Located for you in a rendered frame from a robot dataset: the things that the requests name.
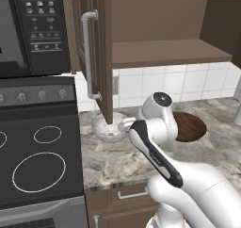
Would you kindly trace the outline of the black microwave oven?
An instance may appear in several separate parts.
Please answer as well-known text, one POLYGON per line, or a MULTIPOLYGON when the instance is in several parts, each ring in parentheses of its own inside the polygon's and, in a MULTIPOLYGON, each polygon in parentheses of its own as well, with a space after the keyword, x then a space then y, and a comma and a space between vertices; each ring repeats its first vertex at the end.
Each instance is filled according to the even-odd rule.
POLYGON ((63 0, 0 0, 0 79, 70 70, 63 0))

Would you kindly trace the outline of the brown base cupboard door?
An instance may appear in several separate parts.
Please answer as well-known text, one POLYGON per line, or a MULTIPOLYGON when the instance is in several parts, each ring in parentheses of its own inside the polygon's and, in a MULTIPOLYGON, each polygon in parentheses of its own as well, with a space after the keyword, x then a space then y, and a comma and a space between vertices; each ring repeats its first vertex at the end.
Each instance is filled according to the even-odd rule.
POLYGON ((93 216, 99 215, 99 228, 146 228, 157 206, 142 206, 114 212, 89 212, 89 228, 95 228, 93 216))

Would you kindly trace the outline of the black stove with hob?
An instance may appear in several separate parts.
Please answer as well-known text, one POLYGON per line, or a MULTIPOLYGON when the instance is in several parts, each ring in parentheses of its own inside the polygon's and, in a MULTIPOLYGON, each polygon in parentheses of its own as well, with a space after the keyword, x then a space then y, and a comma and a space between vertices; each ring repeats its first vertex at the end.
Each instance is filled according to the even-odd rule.
POLYGON ((0 93, 0 228, 88 228, 74 79, 0 80, 0 93))

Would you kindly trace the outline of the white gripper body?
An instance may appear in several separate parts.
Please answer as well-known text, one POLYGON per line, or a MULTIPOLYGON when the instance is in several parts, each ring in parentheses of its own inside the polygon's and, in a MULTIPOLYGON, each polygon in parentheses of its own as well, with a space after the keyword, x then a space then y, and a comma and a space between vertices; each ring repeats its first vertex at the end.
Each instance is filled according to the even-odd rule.
POLYGON ((136 121, 137 119, 135 117, 130 117, 130 118, 126 118, 123 119, 119 124, 118 124, 118 128, 121 132, 123 133, 128 133, 130 127, 132 126, 132 124, 136 121))

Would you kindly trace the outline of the grey wall socket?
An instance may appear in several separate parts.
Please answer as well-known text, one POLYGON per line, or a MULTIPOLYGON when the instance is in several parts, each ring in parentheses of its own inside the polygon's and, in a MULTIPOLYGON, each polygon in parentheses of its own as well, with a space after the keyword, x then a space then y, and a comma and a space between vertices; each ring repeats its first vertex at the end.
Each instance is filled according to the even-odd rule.
POLYGON ((112 94, 118 95, 119 94, 119 77, 113 76, 112 80, 112 94))

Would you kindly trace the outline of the brown drawer front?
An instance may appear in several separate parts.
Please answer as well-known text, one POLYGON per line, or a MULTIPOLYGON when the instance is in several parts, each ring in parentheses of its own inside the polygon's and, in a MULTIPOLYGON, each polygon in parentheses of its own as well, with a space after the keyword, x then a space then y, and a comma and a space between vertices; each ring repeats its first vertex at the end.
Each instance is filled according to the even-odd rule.
POLYGON ((149 195, 120 200, 117 193, 129 195, 143 192, 146 184, 136 184, 125 187, 114 187, 105 190, 91 191, 86 193, 86 202, 88 212, 114 212, 119 210, 132 209, 142 206, 158 206, 149 195))

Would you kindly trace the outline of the white cylindrical object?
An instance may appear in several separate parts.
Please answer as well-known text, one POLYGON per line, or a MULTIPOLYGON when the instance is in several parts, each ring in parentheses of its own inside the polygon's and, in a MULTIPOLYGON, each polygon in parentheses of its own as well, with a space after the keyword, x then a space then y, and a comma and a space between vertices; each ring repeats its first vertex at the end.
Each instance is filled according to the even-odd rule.
POLYGON ((234 97, 237 98, 237 100, 239 101, 239 107, 236 110, 236 113, 234 114, 233 117, 233 122, 239 126, 241 126, 241 75, 237 84, 237 88, 234 94, 234 97))

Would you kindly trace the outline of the brown open wall cupboard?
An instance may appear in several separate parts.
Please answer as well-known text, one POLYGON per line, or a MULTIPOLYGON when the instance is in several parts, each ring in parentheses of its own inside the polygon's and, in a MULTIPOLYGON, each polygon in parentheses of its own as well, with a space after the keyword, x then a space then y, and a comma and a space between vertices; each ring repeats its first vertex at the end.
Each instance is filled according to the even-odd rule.
POLYGON ((241 0, 112 0, 115 69, 223 61, 241 68, 241 0))

